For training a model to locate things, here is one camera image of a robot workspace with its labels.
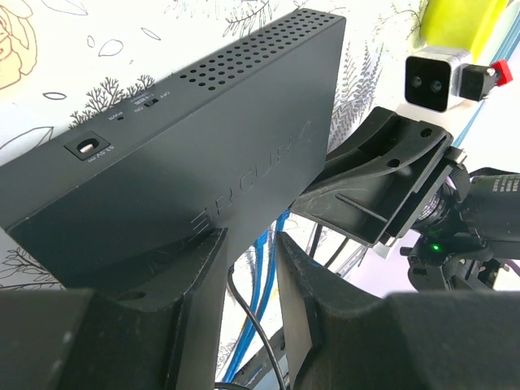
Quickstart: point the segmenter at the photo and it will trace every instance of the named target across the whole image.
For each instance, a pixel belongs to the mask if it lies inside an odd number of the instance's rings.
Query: orange flower drawing
[[[0,89],[17,83],[36,65],[37,43],[24,0],[0,0]]]

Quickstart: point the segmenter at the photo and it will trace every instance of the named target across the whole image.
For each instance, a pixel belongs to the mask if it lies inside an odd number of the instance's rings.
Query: red clip
[[[509,69],[509,65],[505,59],[501,59],[497,63],[492,63],[491,67],[500,74],[500,79],[496,83],[497,86],[501,87],[502,85],[506,85],[513,81],[513,75],[511,74],[511,70]]]

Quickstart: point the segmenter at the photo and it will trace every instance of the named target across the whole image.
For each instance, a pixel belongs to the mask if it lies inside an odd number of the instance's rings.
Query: camera lens
[[[440,90],[442,89],[442,83],[438,80],[435,80],[435,81],[432,81],[431,82],[431,90],[433,92],[439,92]]]
[[[415,88],[419,88],[421,85],[423,85],[423,80],[422,80],[419,76],[415,76],[415,77],[412,79],[412,85],[413,85]]]

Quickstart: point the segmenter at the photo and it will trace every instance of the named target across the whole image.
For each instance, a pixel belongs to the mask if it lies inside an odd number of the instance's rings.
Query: perforated vent
[[[194,64],[180,78],[215,91],[219,86],[240,78],[250,69],[276,58],[336,18],[338,16],[299,10],[213,54],[204,62]]]

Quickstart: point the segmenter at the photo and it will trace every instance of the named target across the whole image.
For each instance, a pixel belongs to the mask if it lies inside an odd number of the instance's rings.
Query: power port
[[[159,101],[159,99],[152,99],[152,100],[149,100],[145,103],[145,107],[151,107],[153,106],[155,103],[157,103]]]
[[[65,148],[81,161],[94,156],[105,149],[110,143],[102,139],[95,132],[87,132],[83,136],[69,142]]]

